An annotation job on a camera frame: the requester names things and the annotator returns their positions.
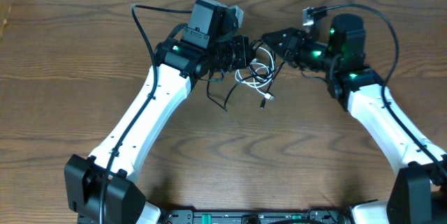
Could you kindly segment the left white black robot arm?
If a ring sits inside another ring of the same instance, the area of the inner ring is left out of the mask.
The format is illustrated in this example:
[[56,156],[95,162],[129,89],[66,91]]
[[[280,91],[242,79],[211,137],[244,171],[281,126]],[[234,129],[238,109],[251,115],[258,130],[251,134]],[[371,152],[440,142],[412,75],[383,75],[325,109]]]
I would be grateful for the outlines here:
[[149,150],[171,114],[200,80],[212,82],[246,68],[254,57],[238,33],[244,13],[215,0],[196,0],[189,21],[156,47],[142,89],[124,116],[88,157],[64,168],[68,206],[79,223],[157,223],[162,211],[138,188]]

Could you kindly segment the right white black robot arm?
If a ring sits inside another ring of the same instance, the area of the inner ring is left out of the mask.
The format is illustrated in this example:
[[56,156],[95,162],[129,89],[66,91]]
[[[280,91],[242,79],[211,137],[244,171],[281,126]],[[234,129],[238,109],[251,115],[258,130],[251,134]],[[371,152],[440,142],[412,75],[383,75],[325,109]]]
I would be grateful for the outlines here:
[[446,152],[400,109],[386,83],[365,63],[361,17],[332,19],[327,43],[294,27],[261,40],[288,65],[324,72],[328,92],[372,136],[397,175],[388,200],[349,207],[351,223],[445,223]]

